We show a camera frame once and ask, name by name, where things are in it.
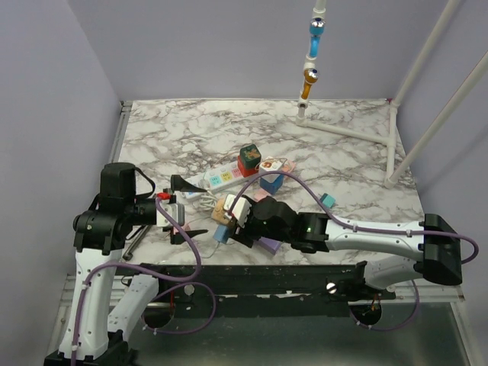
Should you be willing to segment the pink cube socket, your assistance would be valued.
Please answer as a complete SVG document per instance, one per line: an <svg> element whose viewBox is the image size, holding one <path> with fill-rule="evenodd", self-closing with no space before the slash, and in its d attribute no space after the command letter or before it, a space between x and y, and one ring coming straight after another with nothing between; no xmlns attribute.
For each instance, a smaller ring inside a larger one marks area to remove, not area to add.
<svg viewBox="0 0 488 366"><path fill-rule="evenodd" d="M182 228L182 229L183 229L185 232L190 231L190 230L191 230L190 223L185 223L184 225L182 225L182 226L181 226L181 228ZM174 234L179 234L178 229L177 229L177 228L174 228L174 229L173 229L173 233L174 233Z"/></svg>

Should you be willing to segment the purple USB power strip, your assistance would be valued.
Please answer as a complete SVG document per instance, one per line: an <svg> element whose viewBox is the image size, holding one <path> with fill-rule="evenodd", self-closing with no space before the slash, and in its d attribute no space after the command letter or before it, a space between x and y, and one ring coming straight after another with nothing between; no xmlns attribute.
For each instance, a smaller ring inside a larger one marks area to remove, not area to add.
<svg viewBox="0 0 488 366"><path fill-rule="evenodd" d="M282 242L269 239L265 237L261 237L257 242L266 252L270 253L271 255L276 255L278 250L281 248Z"/></svg>

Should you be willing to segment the white power strip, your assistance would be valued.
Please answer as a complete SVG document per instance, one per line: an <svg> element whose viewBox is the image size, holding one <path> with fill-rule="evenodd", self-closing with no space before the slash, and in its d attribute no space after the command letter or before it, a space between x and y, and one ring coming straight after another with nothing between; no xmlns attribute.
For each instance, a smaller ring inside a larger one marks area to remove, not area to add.
<svg viewBox="0 0 488 366"><path fill-rule="evenodd" d="M239 170L238 161L220 165L205 172L186 178L192 185L203 188L213 194L227 191L230 188L241 185L249 180Z"/></svg>

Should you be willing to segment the light blue plug adapter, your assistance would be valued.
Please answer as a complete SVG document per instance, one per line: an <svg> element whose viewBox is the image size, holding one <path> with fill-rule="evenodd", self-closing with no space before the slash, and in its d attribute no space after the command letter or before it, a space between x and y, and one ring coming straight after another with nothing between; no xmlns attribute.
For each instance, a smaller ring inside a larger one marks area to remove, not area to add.
<svg viewBox="0 0 488 366"><path fill-rule="evenodd" d="M228 226L219 224L215 229L213 239L216 240L218 243L227 244L231 235L232 230Z"/></svg>

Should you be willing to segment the beige cube socket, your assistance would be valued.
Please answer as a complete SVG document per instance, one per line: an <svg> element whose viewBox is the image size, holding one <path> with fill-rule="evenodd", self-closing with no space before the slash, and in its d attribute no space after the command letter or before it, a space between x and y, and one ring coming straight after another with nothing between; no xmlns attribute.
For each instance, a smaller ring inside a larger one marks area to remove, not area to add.
<svg viewBox="0 0 488 366"><path fill-rule="evenodd" d="M231 227L232 224L232 216L230 213L227 212L225 208L225 198L221 198L216 202L215 207L210 215L211 218L216 221L219 225L224 225Z"/></svg>

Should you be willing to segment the teal plug adapter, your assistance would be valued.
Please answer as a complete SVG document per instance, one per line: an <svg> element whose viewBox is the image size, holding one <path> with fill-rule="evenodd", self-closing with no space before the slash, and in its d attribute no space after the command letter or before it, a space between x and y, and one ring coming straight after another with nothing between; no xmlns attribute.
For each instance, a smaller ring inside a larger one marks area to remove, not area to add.
<svg viewBox="0 0 488 366"><path fill-rule="evenodd" d="M328 208L332 208L335 205L335 203L336 203L335 198L333 196L331 196L330 194L326 194L326 193L324 193L320 197L320 201L322 202L322 204L325 207L328 207Z"/></svg>

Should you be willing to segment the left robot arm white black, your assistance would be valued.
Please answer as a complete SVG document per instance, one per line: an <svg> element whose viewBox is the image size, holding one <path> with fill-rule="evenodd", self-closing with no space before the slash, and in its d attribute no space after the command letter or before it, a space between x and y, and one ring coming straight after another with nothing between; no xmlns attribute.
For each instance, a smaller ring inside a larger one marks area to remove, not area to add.
<svg viewBox="0 0 488 366"><path fill-rule="evenodd" d="M185 208L176 192L200 188L172 175L161 193L136 191L141 169L114 162L101 171L100 189L91 206L73 221L75 230L75 288L69 322L56 351L45 365L127 365L132 355L128 340L147 304L163 300L169 282L175 287L193 284L201 271L201 257L186 233ZM127 235L135 226L159 226L178 233L195 255L193 273L174 277L142 265L122 262Z"/></svg>

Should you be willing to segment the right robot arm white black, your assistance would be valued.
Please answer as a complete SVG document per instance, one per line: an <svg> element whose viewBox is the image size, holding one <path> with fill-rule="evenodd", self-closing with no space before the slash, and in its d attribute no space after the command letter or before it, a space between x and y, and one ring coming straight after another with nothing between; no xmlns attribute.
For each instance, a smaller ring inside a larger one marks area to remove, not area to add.
<svg viewBox="0 0 488 366"><path fill-rule="evenodd" d="M438 215L425 216L424 222L433 234L416 234L420 222L333 220L327 213L298 213L273 197L254 201L229 196L223 207L225 216L235 225L232 238L248 247L267 238L308 254L342 250L385 254L385 259L365 262L360 267L362 273L351 279L352 293L361 299L418 278L444 286L462 282L460 240Z"/></svg>

